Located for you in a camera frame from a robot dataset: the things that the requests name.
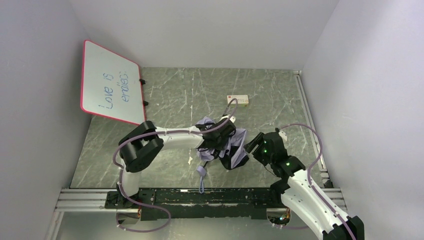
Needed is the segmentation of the light purple folding umbrella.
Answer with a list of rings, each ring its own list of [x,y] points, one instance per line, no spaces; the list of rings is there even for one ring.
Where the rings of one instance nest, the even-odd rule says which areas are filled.
[[[196,149],[197,156],[203,161],[196,169],[200,176],[198,192],[204,193],[204,179],[207,175],[206,167],[209,162],[218,159],[226,170],[233,170],[244,166],[249,156],[243,147],[247,136],[247,130],[237,128],[234,125],[236,117],[224,115],[219,122],[215,123],[209,117],[204,117],[195,125],[202,131],[209,130],[229,121],[219,129],[207,133],[204,142]]]

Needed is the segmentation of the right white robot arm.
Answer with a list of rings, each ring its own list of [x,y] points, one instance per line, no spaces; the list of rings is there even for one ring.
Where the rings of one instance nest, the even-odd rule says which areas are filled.
[[[283,134],[260,132],[244,146],[262,165],[269,165],[280,178],[270,189],[294,212],[319,240],[363,240],[365,226],[358,216],[349,216],[308,175],[305,165],[288,154]]]

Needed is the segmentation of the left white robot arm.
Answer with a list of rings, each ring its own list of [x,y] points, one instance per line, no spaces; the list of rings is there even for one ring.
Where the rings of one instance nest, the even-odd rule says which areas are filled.
[[[158,127],[145,121],[122,138],[113,153],[112,162],[119,168],[118,195],[124,205],[137,203],[141,173],[161,151],[195,149],[205,163],[218,159],[227,170],[238,168],[248,158],[243,148],[246,133],[228,115],[218,122],[204,117],[186,128]]]

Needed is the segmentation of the small white cardboard box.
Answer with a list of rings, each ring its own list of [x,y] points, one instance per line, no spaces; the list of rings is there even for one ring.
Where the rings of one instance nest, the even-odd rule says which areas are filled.
[[[246,94],[227,95],[226,100],[229,105],[237,105],[238,107],[247,107],[250,103],[249,96]]]

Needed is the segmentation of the red framed whiteboard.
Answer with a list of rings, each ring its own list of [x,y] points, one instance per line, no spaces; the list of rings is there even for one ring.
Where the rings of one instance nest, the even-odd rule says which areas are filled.
[[[137,63],[85,40],[80,108],[92,115],[139,125],[146,120],[141,78]]]

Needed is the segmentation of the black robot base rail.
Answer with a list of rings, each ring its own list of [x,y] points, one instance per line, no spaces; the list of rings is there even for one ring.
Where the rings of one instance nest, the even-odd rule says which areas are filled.
[[[270,188],[206,188],[203,193],[188,188],[141,188],[133,196],[137,205],[118,191],[109,191],[104,208],[141,221],[159,219],[251,218],[287,224],[291,211]]]

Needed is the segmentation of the aluminium frame rail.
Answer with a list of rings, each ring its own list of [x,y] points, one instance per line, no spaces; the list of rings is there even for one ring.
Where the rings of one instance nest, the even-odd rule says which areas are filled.
[[[55,205],[55,211],[101,212],[104,210],[110,189],[81,188],[62,189]],[[342,210],[347,211],[346,202],[339,188],[324,188],[324,193]]]

